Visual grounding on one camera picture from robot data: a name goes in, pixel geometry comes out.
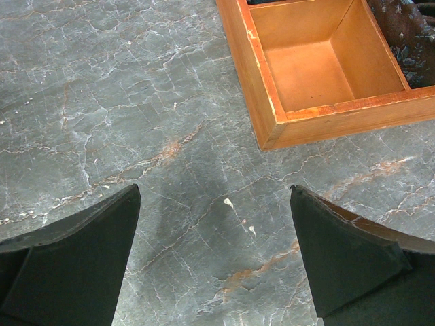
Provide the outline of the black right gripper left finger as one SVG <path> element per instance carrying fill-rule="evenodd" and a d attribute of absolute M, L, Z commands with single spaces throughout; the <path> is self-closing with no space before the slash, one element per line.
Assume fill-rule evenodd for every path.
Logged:
<path fill-rule="evenodd" d="M 111 325 L 139 218 L 136 184 L 1 241 L 2 325 Z"/>

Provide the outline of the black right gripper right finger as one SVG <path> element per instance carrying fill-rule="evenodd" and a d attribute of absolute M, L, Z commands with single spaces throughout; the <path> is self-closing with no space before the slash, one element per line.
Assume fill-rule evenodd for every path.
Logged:
<path fill-rule="evenodd" d="M 295 185 L 291 211 L 325 325 L 433 325 L 434 243 L 387 228 Z"/>

